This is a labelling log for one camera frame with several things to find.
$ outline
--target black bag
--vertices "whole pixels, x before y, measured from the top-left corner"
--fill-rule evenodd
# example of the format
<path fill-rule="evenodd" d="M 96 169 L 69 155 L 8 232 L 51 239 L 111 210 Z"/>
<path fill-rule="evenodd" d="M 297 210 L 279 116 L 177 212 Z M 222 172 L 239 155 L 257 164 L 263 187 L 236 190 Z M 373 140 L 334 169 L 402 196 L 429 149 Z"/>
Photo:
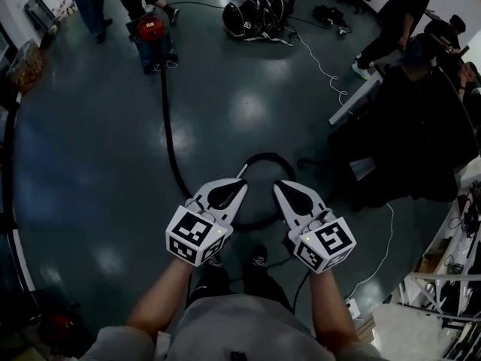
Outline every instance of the black bag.
<path fill-rule="evenodd" d="M 283 0 L 246 0 L 240 7 L 228 3 L 222 13 L 225 30 L 245 41 L 269 40 L 287 44 L 276 37 L 282 32 L 285 3 Z"/>

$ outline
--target shoe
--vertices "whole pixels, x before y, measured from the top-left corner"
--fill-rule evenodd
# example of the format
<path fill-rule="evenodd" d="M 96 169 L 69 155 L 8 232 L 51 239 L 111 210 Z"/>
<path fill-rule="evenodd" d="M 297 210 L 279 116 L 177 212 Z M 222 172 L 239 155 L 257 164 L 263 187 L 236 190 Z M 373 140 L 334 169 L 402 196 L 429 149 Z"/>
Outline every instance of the shoe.
<path fill-rule="evenodd" d="M 358 74 L 360 77 L 362 77 L 365 80 L 369 80 L 371 75 L 369 74 L 367 69 L 360 69 L 358 67 L 358 62 L 356 61 L 354 64 L 351 65 L 351 69 Z"/>
<path fill-rule="evenodd" d="M 95 41 L 97 44 L 102 44 L 105 41 L 105 32 L 102 32 L 100 35 L 95 37 Z"/>
<path fill-rule="evenodd" d="M 263 244 L 254 247 L 252 254 L 250 254 L 249 265 L 265 267 L 268 260 L 268 249 Z"/>
<path fill-rule="evenodd" d="M 357 55 L 357 56 L 355 57 L 356 62 L 361 58 L 361 56 L 362 56 L 362 53 L 360 53 L 359 55 Z M 370 66 L 370 67 L 374 67 L 374 62 L 370 62 L 370 63 L 369 63 L 369 66 Z"/>
<path fill-rule="evenodd" d="M 169 17 L 169 22 L 171 25 L 177 21 L 177 19 L 179 18 L 179 13 L 180 13 L 179 8 L 174 9 L 172 16 Z"/>
<path fill-rule="evenodd" d="M 105 19 L 104 22 L 103 22 L 104 28 L 107 28 L 107 27 L 110 26 L 112 23 L 113 23 L 113 20 L 112 20 L 112 19 Z"/>
<path fill-rule="evenodd" d="M 219 254 L 214 254 L 212 255 L 211 258 L 207 261 L 207 264 L 210 266 L 214 266 L 216 268 L 223 268 L 224 265 L 222 264 L 222 261 L 220 260 L 220 255 Z"/>

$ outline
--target white sneaker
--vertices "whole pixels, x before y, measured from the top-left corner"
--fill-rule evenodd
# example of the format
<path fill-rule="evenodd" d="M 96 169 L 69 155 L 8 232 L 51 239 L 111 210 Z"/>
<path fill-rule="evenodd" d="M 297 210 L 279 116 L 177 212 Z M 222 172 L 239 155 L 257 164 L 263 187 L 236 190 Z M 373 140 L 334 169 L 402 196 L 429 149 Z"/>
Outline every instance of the white sneaker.
<path fill-rule="evenodd" d="M 361 56 L 362 56 L 362 53 L 360 53 L 359 55 L 357 55 L 357 56 L 355 57 L 356 62 L 359 60 L 359 58 L 360 58 Z M 374 62 L 370 62 L 370 63 L 369 63 L 369 66 L 370 66 L 370 67 L 374 67 Z"/>
<path fill-rule="evenodd" d="M 371 75 L 369 74 L 368 70 L 367 69 L 360 69 L 358 67 L 358 62 L 357 60 L 355 61 L 354 64 L 351 65 L 351 69 L 356 73 L 358 74 L 360 77 L 362 77 L 363 79 L 365 80 L 369 80 L 369 78 L 371 77 Z"/>

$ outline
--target gray concrete floor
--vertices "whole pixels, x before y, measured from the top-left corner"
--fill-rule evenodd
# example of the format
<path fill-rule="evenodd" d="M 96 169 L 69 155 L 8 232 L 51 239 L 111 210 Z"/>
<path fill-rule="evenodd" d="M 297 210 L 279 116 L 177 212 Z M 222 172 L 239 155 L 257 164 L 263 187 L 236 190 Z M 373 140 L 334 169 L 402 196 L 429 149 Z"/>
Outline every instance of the gray concrete floor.
<path fill-rule="evenodd" d="M 169 1 L 223 6 L 243 0 Z M 322 4 L 338 6 L 354 33 L 339 38 L 334 29 L 291 24 L 323 68 L 340 77 L 335 85 L 353 93 L 363 81 L 349 66 L 378 26 L 369 14 L 355 15 L 335 0 L 297 0 L 295 16 L 311 20 L 313 7 Z M 180 62 L 168 71 L 168 94 L 177 159 L 188 187 L 195 191 L 205 182 L 233 177 L 259 152 L 274 151 L 293 165 L 302 156 L 325 156 L 337 93 L 302 44 L 236 42 L 222 30 L 222 10 L 179 8 L 171 34 Z M 184 201 L 168 163 L 159 76 L 143 75 L 119 0 L 106 0 L 105 13 L 114 24 L 103 45 L 92 41 L 78 14 L 66 20 L 51 44 L 44 76 L 20 109 L 14 165 L 14 201 L 32 277 L 39 287 L 78 301 L 94 333 L 123 323 L 171 261 L 165 227 Z M 250 192 L 240 221 L 274 209 L 271 184 L 282 176 L 268 162 L 247 172 Z M 298 172 L 298 181 L 327 196 L 333 175 L 311 167 Z M 383 258 L 391 213 L 387 207 L 353 213 L 342 199 L 331 206 L 358 241 L 334 269 L 346 295 Z M 355 295 L 365 314 L 411 269 L 449 208 L 412 199 L 399 199 L 392 207 L 389 257 Z M 231 276 L 240 274 L 241 259 L 257 242 L 268 247 L 268 262 L 287 257 L 281 244 L 285 232 L 278 222 L 234 235 L 222 251 Z M 305 272 L 292 261 L 271 274 L 292 301 Z M 240 291 L 241 284 L 232 288 Z M 308 284 L 296 315 L 310 325 Z"/>

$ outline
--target gray shirt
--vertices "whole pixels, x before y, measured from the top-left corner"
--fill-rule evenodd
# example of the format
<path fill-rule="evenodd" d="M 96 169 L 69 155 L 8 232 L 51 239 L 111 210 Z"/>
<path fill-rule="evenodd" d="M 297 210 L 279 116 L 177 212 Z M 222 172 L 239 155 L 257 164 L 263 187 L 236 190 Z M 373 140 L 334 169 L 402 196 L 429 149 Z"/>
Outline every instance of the gray shirt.
<path fill-rule="evenodd" d="M 89 361 L 230 361 L 241 354 L 248 361 L 335 358 L 279 302 L 245 294 L 209 297 L 186 310 L 172 335 L 159 333 L 156 345 L 131 327 L 108 327 L 82 357 Z M 353 344 L 338 361 L 380 361 L 369 344 Z"/>

